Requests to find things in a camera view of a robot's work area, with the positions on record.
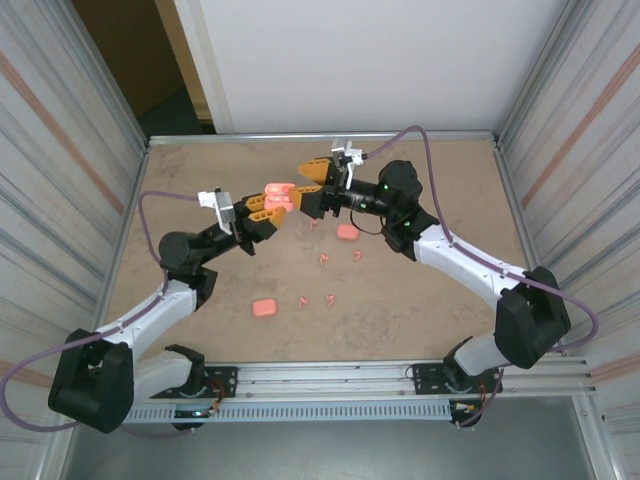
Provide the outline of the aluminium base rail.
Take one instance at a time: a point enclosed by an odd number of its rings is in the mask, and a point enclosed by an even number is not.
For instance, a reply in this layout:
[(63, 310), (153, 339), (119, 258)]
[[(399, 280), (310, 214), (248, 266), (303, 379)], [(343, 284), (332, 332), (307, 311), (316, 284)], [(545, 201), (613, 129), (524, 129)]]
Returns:
[[(232, 401), (351, 401), (389, 400), (417, 396), (408, 370), (434, 360), (237, 363), (206, 366), (238, 368)], [(499, 374), (498, 393), (506, 397), (592, 396), (596, 387), (582, 358), (547, 355), (534, 367), (508, 367)], [(479, 399), (482, 395), (424, 395), (438, 399)]]

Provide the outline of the aluminium table end rail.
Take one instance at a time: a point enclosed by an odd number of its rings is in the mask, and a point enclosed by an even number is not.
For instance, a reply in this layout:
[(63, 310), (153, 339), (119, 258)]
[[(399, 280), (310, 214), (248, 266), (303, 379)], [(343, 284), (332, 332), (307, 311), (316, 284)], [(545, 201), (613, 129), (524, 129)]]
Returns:
[[(332, 142), (347, 139), (353, 142), (385, 142), (396, 132), (315, 132), (315, 133), (260, 133), (260, 134), (208, 134), (208, 135), (155, 135), (149, 146), (165, 145), (228, 145), (261, 143)], [(436, 130), (427, 131), (430, 141), (490, 141), (495, 140), (491, 131), (483, 130)]]

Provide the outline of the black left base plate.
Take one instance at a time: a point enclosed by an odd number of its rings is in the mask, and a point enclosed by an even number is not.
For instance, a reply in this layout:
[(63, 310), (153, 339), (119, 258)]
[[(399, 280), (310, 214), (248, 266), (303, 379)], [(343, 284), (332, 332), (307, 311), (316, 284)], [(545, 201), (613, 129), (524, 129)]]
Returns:
[(234, 398), (238, 387), (238, 368), (206, 366), (203, 397), (223, 400)]

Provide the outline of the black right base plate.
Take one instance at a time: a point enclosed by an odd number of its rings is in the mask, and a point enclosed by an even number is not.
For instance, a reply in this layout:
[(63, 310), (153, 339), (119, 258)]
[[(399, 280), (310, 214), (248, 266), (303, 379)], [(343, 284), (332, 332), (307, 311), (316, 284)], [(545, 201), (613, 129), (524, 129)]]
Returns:
[(443, 362), (415, 363), (409, 367), (408, 378), (417, 395), (470, 395), (491, 393), (497, 385), (499, 370), (486, 370), (469, 376), (453, 364)]

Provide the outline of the aluminium frame post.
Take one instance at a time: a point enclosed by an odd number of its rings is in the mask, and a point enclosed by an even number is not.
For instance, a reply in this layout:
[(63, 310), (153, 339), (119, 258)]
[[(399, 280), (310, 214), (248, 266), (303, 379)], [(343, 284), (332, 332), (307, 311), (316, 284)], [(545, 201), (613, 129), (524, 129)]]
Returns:
[(116, 125), (133, 148), (145, 152), (147, 137), (75, 7), (70, 0), (50, 1), (50, 12), (61, 22), (65, 38), (80, 57), (81, 65), (89, 74)]
[(511, 142), (552, 71), (563, 62), (562, 57), (583, 17), (596, 3), (597, 0), (566, 0), (518, 96), (494, 132), (497, 145), (506, 146)]

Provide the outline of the white door frame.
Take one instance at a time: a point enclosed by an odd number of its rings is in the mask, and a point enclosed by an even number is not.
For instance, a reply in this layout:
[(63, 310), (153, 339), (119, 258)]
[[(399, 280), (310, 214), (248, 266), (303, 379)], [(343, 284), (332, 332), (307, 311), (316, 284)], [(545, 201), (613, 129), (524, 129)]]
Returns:
[(206, 24), (204, 0), (174, 0), (195, 70), (218, 134), (231, 134), (235, 126)]

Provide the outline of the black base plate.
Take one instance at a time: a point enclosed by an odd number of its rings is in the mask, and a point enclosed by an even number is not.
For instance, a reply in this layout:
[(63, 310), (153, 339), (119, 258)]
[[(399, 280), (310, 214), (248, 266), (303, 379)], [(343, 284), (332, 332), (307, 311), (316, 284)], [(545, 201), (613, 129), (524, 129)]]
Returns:
[(499, 370), (486, 370), (469, 376), (453, 364), (443, 362), (415, 363), (409, 367), (408, 378), (417, 395), (470, 395), (491, 393), (497, 385)]
[(223, 400), (234, 398), (238, 387), (238, 368), (206, 366), (203, 397)]

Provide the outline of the aluminium table side rail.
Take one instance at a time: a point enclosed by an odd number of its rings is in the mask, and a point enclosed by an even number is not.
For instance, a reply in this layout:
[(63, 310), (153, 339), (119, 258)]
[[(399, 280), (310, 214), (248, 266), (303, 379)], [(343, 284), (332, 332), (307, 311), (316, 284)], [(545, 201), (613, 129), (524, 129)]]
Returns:
[(530, 368), (557, 347), (571, 329), (571, 322), (564, 299), (555, 294), (557, 280), (539, 265), (506, 156), (497, 141), (493, 154), (526, 262), (524, 271), (513, 278), (515, 285), (503, 290), (498, 300), (495, 338), (511, 364)]
[(149, 162), (149, 151), (147, 149), (140, 158), (140, 164), (136, 171), (136, 176), (131, 188), (131, 195), (126, 203), (126, 210), (122, 217), (121, 229), (117, 237), (117, 243), (112, 255), (112, 263), (103, 282), (103, 288), (99, 296), (99, 302), (96, 307), (92, 329), (97, 330), (101, 327), (103, 321), (107, 317), (109, 304), (113, 295), (114, 285), (117, 279), (118, 271), (121, 265), (123, 252), (126, 246), (131, 223), (137, 209), (137, 201), (141, 192), (147, 165)]

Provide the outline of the pink eraser block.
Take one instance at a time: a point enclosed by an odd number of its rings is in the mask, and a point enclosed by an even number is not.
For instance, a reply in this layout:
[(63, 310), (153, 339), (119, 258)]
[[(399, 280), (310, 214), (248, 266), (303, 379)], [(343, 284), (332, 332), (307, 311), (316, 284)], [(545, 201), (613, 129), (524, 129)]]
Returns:
[(264, 209), (273, 210), (284, 208), (287, 212), (294, 210), (294, 204), (289, 198), (289, 191), (295, 187), (293, 183), (274, 182), (268, 183), (264, 188)]

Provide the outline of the brown wooden door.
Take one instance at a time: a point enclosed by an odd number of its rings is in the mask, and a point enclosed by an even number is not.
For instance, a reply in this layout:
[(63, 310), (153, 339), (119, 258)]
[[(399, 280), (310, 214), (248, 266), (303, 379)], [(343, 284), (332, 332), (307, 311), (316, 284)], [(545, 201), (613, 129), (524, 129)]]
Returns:
[(71, 0), (137, 118), (198, 118), (181, 61), (184, 34), (175, 0)]

